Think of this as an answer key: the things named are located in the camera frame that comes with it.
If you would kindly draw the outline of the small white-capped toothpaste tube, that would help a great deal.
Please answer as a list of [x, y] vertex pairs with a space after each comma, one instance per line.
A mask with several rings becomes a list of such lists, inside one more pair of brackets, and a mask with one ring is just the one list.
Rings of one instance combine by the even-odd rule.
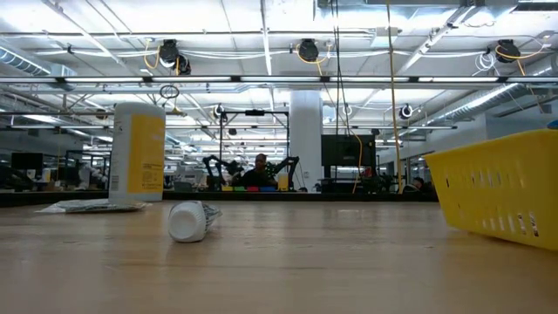
[[175, 242], [200, 242], [222, 212], [203, 201], [175, 204], [168, 215], [168, 234]]

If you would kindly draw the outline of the black wall screen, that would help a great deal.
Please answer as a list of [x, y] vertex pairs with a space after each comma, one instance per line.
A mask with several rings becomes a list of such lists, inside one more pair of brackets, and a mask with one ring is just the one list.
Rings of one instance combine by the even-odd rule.
[[376, 138], [374, 135], [323, 135], [322, 165], [342, 167], [374, 167]]

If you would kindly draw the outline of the long ceiling light strip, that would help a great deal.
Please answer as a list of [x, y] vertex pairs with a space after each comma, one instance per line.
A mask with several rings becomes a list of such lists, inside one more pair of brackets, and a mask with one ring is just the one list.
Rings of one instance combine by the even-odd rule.
[[558, 84], [558, 76], [521, 77], [383, 77], [383, 76], [153, 76], [153, 77], [0, 77], [0, 84], [109, 83], [447, 83], [447, 84]]

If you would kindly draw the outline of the white building column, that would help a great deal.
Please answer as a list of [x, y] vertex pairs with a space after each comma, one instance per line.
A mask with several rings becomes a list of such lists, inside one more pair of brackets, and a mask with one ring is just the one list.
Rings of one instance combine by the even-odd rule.
[[323, 102], [319, 91], [295, 90], [290, 94], [289, 146], [299, 158], [300, 182], [296, 189], [305, 187], [315, 193], [315, 185], [323, 177], [321, 161]]

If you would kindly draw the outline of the black round pad in plastic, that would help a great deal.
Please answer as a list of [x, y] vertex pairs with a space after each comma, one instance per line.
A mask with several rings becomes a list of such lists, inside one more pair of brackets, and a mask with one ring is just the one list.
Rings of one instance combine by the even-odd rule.
[[109, 199], [59, 201], [40, 209], [39, 214], [103, 214], [135, 212], [150, 206], [143, 201], [111, 201]]

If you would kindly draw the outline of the yellow plastic basket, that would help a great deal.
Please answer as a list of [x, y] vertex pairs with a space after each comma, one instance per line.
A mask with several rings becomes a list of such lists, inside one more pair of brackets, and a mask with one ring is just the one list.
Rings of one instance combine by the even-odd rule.
[[558, 130], [425, 156], [448, 225], [558, 251]]

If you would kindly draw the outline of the white wipes canister yellow label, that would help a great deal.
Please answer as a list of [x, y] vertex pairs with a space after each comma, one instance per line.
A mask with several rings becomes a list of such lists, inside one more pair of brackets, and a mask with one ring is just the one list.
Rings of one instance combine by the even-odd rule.
[[116, 105], [109, 201], [162, 200], [165, 140], [166, 113], [163, 108], [136, 102]]

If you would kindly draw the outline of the person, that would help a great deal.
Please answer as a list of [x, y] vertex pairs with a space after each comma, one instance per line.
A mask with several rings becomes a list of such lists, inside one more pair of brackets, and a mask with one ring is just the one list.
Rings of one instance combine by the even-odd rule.
[[434, 195], [435, 187], [431, 181], [425, 181], [421, 177], [414, 177], [410, 184], [404, 186], [403, 193], [420, 193], [422, 195]]
[[241, 178], [241, 185], [248, 187], [276, 187], [277, 182], [270, 177], [266, 171], [267, 156], [258, 154], [255, 157], [255, 166], [246, 172]]

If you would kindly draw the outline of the black background station frame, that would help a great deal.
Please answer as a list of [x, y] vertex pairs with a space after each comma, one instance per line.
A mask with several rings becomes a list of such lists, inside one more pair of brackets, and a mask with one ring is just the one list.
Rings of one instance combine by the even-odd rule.
[[[235, 126], [235, 125], [231, 126], [230, 123], [233, 121], [233, 119], [238, 114], [242, 114], [244, 116], [254, 116], [254, 117], [265, 116], [266, 114], [269, 114], [269, 115], [273, 116], [274, 118], [276, 118], [280, 122], [280, 125], [283, 128], [286, 129], [286, 138], [285, 139], [259, 139], [259, 140], [258, 139], [255, 139], [255, 140], [254, 139], [247, 139], [247, 140], [245, 140], [245, 139], [234, 138], [234, 139], [223, 140], [223, 132], [226, 129], [228, 129], [231, 132], [231, 131], [236, 130], [236, 129], [248, 130], [248, 129], [258, 129], [258, 128], [263, 128], [264, 127], [262, 125], [250, 125], [250, 126], [246, 126], [246, 127]], [[266, 144], [278, 144], [280, 147], [284, 147], [283, 153], [285, 155], [285, 158], [292, 157], [292, 156], [289, 155], [289, 114], [286, 113], [286, 112], [283, 112], [283, 114], [286, 117], [286, 123], [281, 122], [276, 117], [277, 113], [274, 113], [274, 112], [271, 112], [271, 111], [257, 110], [257, 109], [246, 110], [246, 111], [243, 111], [243, 112], [240, 112], [240, 111], [229, 111], [229, 112], [223, 111], [222, 114], [221, 114], [221, 117], [219, 118], [219, 132], [220, 132], [220, 134], [219, 134], [219, 157], [218, 158], [222, 160], [223, 146], [230, 146], [232, 144], [238, 144], [240, 147], [245, 147], [250, 143], [256, 144], [257, 146], [265, 146]], [[240, 186], [242, 186], [241, 185], [241, 179], [240, 179], [239, 183], [237, 185], [235, 185], [234, 187], [240, 187]]]

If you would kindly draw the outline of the black metal table frame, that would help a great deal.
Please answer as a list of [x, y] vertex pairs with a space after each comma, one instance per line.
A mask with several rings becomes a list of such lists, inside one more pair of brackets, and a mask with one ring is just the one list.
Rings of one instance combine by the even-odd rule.
[[[0, 208], [52, 204], [58, 201], [104, 199], [106, 191], [73, 192], [18, 192], [0, 193]], [[279, 192], [174, 192], [164, 191], [163, 201], [356, 201], [356, 202], [438, 202], [436, 195], [409, 193], [402, 195], [353, 195], [353, 194], [310, 194]]]

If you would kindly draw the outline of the silver ventilation duct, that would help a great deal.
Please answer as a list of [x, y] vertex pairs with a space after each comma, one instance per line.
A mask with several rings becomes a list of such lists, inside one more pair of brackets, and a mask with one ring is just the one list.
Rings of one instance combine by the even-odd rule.
[[457, 100], [446, 109], [440, 110], [431, 116], [426, 124], [436, 126], [446, 121], [461, 121], [471, 118], [479, 113], [483, 113], [501, 104], [518, 99], [525, 95], [532, 95], [535, 90], [542, 90], [544, 87], [556, 86], [558, 83], [512, 83], [497, 86], [491, 90], [473, 92], [463, 99]]
[[0, 64], [17, 69], [32, 77], [68, 77], [76, 75], [73, 69], [65, 65], [40, 60], [8, 44], [0, 44]]

